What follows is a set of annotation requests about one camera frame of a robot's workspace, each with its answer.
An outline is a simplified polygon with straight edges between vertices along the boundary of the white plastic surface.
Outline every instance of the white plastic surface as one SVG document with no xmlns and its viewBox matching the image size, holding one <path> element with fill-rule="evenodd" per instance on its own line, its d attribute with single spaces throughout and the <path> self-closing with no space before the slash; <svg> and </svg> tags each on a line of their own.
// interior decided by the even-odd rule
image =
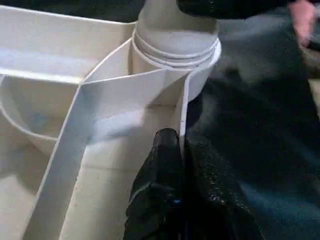
<svg viewBox="0 0 320 240">
<path fill-rule="evenodd" d="M 215 25 L 190 52 L 171 45 L 173 59 L 209 56 L 174 68 L 141 51 L 135 23 L 5 6 L 0 16 L 1 239 L 120 239 L 156 131 L 176 129 L 183 149 L 188 101 L 221 53 Z M 184 50 L 202 23 L 182 28 Z"/>
</svg>

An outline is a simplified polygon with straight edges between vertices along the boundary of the dark cloth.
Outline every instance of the dark cloth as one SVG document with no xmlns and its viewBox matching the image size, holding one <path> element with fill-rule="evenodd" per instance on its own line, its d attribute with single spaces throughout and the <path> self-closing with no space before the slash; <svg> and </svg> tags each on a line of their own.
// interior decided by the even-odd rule
<svg viewBox="0 0 320 240">
<path fill-rule="evenodd" d="M 220 22 L 223 54 L 188 136 L 230 162 L 268 240 L 320 239 L 320 123 L 289 13 Z"/>
</svg>

